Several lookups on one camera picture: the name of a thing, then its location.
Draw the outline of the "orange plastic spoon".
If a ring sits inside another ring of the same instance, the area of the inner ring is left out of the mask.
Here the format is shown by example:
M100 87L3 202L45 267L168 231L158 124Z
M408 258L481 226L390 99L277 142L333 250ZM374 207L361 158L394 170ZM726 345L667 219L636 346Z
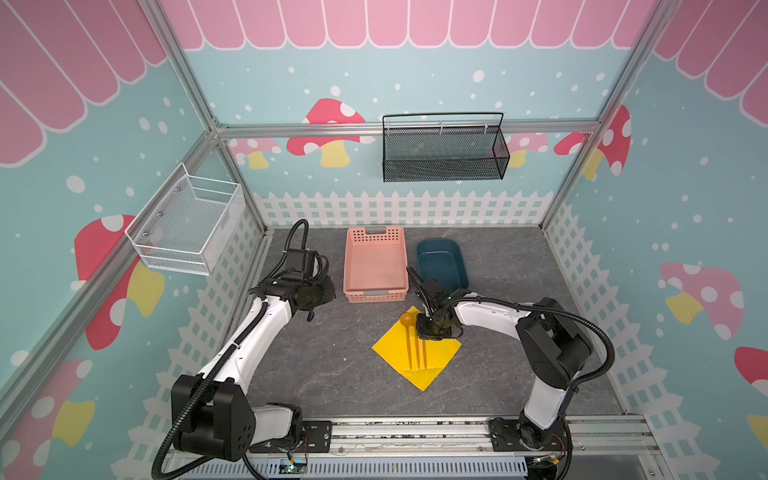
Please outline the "orange plastic spoon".
M406 352L407 352L407 358L408 358L408 366L409 369L413 368L413 357L412 357L412 347L411 347L411 334L410 334L410 328L413 324L414 318L410 312L406 312L401 315L399 319L399 323L404 328L404 334L405 334L405 341L406 341Z

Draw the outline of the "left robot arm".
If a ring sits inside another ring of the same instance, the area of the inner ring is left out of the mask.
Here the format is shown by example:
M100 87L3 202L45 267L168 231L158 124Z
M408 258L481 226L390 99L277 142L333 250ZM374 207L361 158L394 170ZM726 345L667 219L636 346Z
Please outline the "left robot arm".
M298 406L247 399L251 380L280 331L298 312L314 317L335 299L326 256L307 247L309 223L298 220L287 234L277 264L249 289L252 304L222 349L194 375L181 375L171 389L172 425L151 467L154 479L175 479L214 459L241 461L255 447L270 445L291 457L306 443ZM298 247L292 247L299 234Z

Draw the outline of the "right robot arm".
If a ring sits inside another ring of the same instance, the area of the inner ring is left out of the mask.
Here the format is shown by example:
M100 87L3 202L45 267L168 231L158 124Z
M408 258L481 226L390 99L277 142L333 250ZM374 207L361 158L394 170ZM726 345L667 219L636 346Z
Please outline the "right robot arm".
M532 389L515 421L490 421L494 449L541 451L556 440L567 450L571 441L566 410L581 384L605 375L613 366L616 352L609 336L549 297L519 303L466 289L448 292L412 267L406 272L425 307L415 321L419 339L453 340L466 327L479 327L522 345L534 374Z

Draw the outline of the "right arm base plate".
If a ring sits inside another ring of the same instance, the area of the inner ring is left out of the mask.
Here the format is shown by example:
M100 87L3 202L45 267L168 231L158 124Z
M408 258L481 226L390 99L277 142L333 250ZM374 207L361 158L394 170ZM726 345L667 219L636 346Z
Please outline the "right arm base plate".
M569 445L566 423L559 417L542 429L526 417L495 417L488 422L491 444L495 452L556 451L564 453Z

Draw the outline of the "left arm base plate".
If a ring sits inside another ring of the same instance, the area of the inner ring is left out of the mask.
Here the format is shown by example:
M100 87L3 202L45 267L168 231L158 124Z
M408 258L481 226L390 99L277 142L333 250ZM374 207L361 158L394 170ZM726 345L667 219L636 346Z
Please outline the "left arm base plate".
M291 431L289 451L329 453L333 423L331 421L302 421Z

